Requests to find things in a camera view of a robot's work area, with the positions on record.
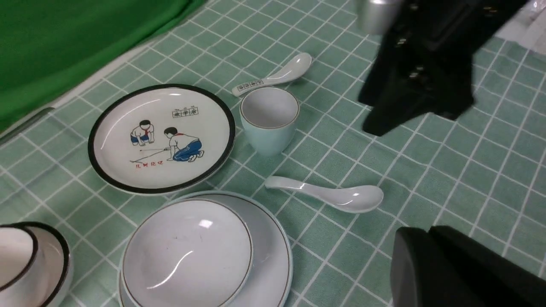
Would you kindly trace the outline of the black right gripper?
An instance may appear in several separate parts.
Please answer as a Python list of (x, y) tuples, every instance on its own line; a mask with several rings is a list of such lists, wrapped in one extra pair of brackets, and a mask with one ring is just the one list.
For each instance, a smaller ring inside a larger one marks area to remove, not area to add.
[(524, 0), (406, 0), (382, 36), (359, 101), (362, 130), (384, 136), (425, 113), (456, 120), (474, 105), (473, 56)]

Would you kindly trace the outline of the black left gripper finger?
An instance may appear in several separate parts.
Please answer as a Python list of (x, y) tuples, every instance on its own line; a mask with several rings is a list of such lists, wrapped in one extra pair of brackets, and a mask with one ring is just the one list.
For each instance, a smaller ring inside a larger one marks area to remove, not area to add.
[(395, 307), (543, 307), (546, 282), (450, 226), (395, 233)]

